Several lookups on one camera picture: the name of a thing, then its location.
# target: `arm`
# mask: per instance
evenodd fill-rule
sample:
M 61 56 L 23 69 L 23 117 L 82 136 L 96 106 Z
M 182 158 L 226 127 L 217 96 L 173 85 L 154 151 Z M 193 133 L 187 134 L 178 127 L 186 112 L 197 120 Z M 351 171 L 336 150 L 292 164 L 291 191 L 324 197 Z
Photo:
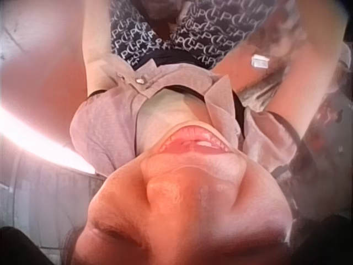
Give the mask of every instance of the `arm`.
M 88 96 L 107 90 L 114 82 L 101 69 L 101 60 L 111 53 L 109 0 L 84 0 L 82 52 L 87 75 Z
M 347 17 L 332 0 L 297 0 L 297 5 L 309 42 L 266 110 L 282 116 L 303 137 L 333 77 Z

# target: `light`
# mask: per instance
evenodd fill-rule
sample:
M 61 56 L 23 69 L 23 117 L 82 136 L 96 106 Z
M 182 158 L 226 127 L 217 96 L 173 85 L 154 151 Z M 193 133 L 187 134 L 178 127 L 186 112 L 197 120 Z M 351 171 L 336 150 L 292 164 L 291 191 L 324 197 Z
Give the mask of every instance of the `light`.
M 24 150 L 49 162 L 94 174 L 94 168 L 80 155 L 59 145 L 22 123 L 0 107 L 0 132 Z

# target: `open mouth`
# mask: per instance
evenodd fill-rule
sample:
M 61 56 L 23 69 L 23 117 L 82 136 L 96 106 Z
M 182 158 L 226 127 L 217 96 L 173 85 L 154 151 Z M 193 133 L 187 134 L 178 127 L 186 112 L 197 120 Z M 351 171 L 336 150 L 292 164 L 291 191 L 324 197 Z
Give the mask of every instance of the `open mouth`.
M 180 128 L 167 138 L 159 153 L 200 152 L 208 154 L 229 152 L 227 145 L 207 129 L 190 125 Z

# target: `person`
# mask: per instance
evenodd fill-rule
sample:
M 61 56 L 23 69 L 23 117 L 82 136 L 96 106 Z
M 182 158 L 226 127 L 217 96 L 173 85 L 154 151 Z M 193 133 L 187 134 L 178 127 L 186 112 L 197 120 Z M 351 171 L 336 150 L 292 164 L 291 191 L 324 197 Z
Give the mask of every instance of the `person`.
M 347 21 L 341 9 L 297 0 L 308 41 L 256 113 L 210 69 L 275 1 L 193 1 L 171 41 L 128 0 L 113 1 L 110 14 L 108 0 L 84 2 L 89 97 L 70 133 L 107 179 L 63 262 L 285 262 L 292 215 L 270 172 L 294 156 L 330 83 Z

